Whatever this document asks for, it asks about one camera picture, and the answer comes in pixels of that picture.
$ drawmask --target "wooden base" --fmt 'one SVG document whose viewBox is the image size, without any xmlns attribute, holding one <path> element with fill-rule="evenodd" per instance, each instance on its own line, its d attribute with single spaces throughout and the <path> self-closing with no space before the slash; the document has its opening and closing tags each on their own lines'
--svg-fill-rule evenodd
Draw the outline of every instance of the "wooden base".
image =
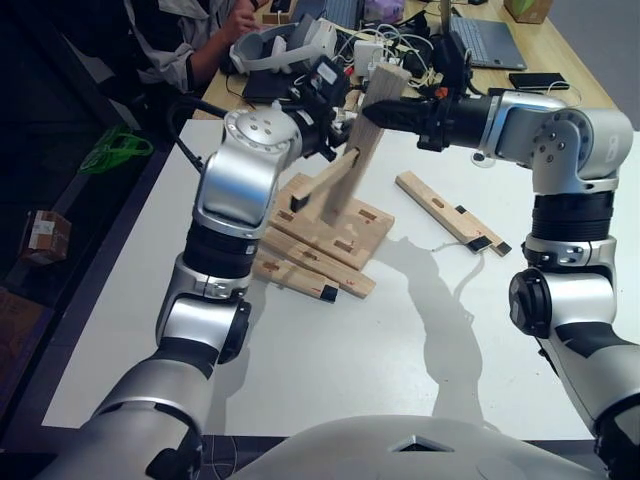
<svg viewBox="0 0 640 480">
<path fill-rule="evenodd" d="M 330 227 L 318 215 L 328 191 L 317 195 L 299 213 L 290 210 L 292 193 L 311 178 L 298 174 L 276 198 L 270 225 L 311 245 L 356 270 L 361 270 L 387 235 L 395 218 L 371 205 L 352 198 L 336 227 Z"/>
</svg>

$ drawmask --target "white headset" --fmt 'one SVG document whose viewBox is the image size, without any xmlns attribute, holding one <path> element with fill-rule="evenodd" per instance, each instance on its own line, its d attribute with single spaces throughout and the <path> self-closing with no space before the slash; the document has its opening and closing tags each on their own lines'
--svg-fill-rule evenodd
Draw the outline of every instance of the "white headset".
<svg viewBox="0 0 640 480">
<path fill-rule="evenodd" d="M 272 39 L 271 56 L 262 58 L 264 45 Z M 231 46 L 229 57 L 241 74 L 254 70 L 306 73 L 321 55 L 333 57 L 336 42 L 333 24 L 305 15 L 300 23 L 243 35 Z"/>
</svg>

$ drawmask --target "power adapter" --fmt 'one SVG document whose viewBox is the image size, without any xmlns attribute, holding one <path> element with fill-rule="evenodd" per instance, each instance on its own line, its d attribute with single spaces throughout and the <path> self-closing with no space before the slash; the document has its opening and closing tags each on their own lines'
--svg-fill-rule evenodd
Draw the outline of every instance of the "power adapter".
<svg viewBox="0 0 640 480">
<path fill-rule="evenodd" d="M 378 63 L 382 57 L 382 42 L 356 40 L 353 46 L 353 69 L 357 77 L 369 76 L 369 64 Z"/>
</svg>

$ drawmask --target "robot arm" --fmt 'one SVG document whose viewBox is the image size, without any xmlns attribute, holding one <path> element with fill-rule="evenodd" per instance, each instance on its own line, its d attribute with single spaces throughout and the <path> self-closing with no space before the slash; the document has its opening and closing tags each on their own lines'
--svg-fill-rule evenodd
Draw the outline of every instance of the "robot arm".
<svg viewBox="0 0 640 480">
<path fill-rule="evenodd" d="M 158 316 L 158 349 L 118 381 L 74 448 L 40 478 L 197 476 L 214 369 L 242 348 L 251 312 L 243 298 L 278 177 L 298 158 L 333 156 L 333 107 L 344 103 L 346 85 L 323 57 L 293 92 L 297 108 L 225 116 L 222 145 L 201 173 L 185 249 Z"/>
<path fill-rule="evenodd" d="M 513 323 L 535 337 L 595 435 L 612 478 L 640 471 L 640 347 L 612 329 L 616 240 L 609 236 L 618 168 L 633 141 L 613 110 L 565 108 L 559 100 L 505 92 L 365 109 L 378 126 L 419 134 L 419 148 L 450 144 L 532 170 L 529 269 L 511 283 Z"/>
</svg>

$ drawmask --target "wooden block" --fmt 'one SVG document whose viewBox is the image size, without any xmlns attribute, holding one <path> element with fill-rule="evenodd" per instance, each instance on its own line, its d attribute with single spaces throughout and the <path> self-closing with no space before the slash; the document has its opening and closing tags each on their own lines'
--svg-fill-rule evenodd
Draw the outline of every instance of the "wooden block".
<svg viewBox="0 0 640 480">
<path fill-rule="evenodd" d="M 413 172 L 398 175 L 396 183 L 469 250 L 478 253 L 489 248 L 491 241 L 476 227 L 475 222 L 460 215 Z"/>
<path fill-rule="evenodd" d="M 338 295 L 337 282 L 286 260 L 280 260 L 263 249 L 258 249 L 252 270 L 258 277 L 329 303 L 334 303 Z"/>
<path fill-rule="evenodd" d="M 334 160 L 319 175 L 300 185 L 291 194 L 291 210 L 299 212 L 311 200 L 311 195 L 319 195 L 339 182 L 353 168 L 358 158 L 358 150 L 353 149 Z"/>
<path fill-rule="evenodd" d="M 276 197 L 269 224 L 340 262 L 362 270 L 389 233 L 395 218 L 373 206 L 352 199 L 337 226 L 317 219 L 329 191 L 314 196 L 299 213 L 292 212 L 291 194 L 310 180 L 296 175 Z"/>
<path fill-rule="evenodd" d="M 456 211 L 460 213 L 463 217 L 468 218 L 472 222 L 475 223 L 476 228 L 480 230 L 491 242 L 491 250 L 496 252 L 501 257 L 504 257 L 507 253 L 509 253 L 512 248 L 511 246 L 505 242 L 500 236 L 493 232 L 489 227 L 487 227 L 484 223 L 482 223 L 478 218 L 473 215 L 470 211 L 464 208 L 462 205 L 458 205 L 456 207 Z"/>
<path fill-rule="evenodd" d="M 273 227 L 267 228 L 261 242 L 287 260 L 338 282 L 343 290 L 357 297 L 366 297 L 376 286 L 366 275 Z"/>
<path fill-rule="evenodd" d="M 362 107 L 364 108 L 380 100 L 399 99 L 409 78 L 411 78 L 411 74 L 400 67 L 388 64 L 379 65 L 373 72 Z M 374 125 L 364 115 L 358 115 L 353 124 L 345 151 L 348 152 L 357 148 L 360 151 L 360 155 L 351 171 L 331 187 L 320 217 L 329 225 L 337 225 L 340 217 L 345 213 L 347 205 L 378 147 L 382 133 L 382 128 Z"/>
</svg>

